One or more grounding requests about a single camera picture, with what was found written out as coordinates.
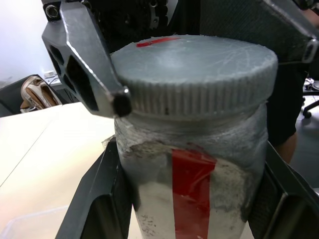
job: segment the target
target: clear plastic container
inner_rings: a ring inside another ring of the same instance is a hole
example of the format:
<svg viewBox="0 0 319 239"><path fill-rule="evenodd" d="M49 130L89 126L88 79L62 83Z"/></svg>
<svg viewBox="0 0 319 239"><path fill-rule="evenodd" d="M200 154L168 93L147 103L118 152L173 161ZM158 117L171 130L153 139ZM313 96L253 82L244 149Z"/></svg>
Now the clear plastic container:
<svg viewBox="0 0 319 239"><path fill-rule="evenodd" d="M12 219L0 234L0 239L53 239L68 206L28 214Z"/></svg>

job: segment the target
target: chair wheel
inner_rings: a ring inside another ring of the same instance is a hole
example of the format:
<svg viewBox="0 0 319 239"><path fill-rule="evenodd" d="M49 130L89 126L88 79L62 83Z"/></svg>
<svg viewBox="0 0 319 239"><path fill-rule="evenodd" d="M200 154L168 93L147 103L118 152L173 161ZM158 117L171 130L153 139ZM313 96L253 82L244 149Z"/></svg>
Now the chair wheel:
<svg viewBox="0 0 319 239"><path fill-rule="evenodd" d="M309 119L312 114L311 114L311 112L306 111L306 112L303 112L303 115L304 115L304 117L305 117L306 119Z"/></svg>

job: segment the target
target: white table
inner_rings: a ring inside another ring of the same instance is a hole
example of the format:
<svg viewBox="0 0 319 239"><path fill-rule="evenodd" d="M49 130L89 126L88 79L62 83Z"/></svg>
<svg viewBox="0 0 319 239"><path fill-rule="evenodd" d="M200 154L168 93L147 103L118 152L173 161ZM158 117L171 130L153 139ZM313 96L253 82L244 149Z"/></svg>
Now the white table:
<svg viewBox="0 0 319 239"><path fill-rule="evenodd" d="M53 239L82 176L113 134L112 119L89 114L81 103L0 118L0 234L15 227L15 238ZM141 238L132 213L129 239ZM242 239L252 239L248 227Z"/></svg>

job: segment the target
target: jar lid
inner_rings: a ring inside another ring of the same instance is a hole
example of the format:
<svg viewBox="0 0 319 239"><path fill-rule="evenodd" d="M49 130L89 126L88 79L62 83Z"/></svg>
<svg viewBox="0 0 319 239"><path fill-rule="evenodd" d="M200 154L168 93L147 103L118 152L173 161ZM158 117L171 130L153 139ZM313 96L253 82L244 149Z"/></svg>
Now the jar lid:
<svg viewBox="0 0 319 239"><path fill-rule="evenodd" d="M264 103L277 56L266 47L210 36L174 35L112 54L136 113L170 119L224 117Z"/></svg>

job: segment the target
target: person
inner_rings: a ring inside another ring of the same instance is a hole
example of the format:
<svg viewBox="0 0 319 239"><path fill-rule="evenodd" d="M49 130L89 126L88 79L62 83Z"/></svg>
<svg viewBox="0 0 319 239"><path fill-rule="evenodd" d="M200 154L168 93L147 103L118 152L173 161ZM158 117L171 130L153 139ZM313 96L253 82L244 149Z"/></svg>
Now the person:
<svg viewBox="0 0 319 239"><path fill-rule="evenodd" d="M313 11L305 17L319 27L319 16ZM308 64L279 65L273 94L267 102L268 140L286 163L290 163L296 146L296 121L303 105L303 85Z"/></svg>

